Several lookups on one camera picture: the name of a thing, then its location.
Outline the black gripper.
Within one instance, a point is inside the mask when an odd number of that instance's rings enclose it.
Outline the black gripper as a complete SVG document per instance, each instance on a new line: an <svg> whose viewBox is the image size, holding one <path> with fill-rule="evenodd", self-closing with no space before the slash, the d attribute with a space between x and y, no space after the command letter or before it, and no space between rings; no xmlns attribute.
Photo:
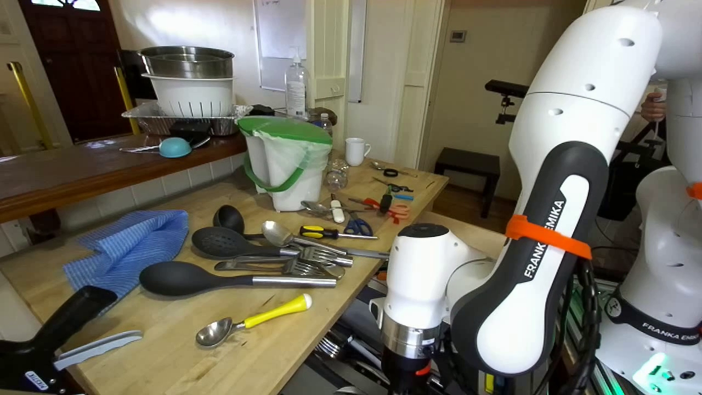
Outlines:
<svg viewBox="0 0 702 395"><path fill-rule="evenodd" d="M398 356L386 349L382 353L382 371L390 381L390 395L432 395L427 377L430 363Z"/></svg>

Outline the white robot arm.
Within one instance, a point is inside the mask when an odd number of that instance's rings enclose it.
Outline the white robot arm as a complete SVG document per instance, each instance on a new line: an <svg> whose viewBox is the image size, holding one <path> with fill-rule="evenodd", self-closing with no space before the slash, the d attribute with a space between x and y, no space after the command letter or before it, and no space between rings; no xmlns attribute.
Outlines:
<svg viewBox="0 0 702 395"><path fill-rule="evenodd" d="M565 30L511 130L522 191L493 265L438 223L394 236L377 300L393 393L424 395L436 375L447 393L479 395L480 371L511 381L550 363L560 299L593 258L612 153L652 82L668 86L669 163L637 189L637 260L588 309L567 390L601 363L643 395L702 393L702 0L618 0Z"/></svg>

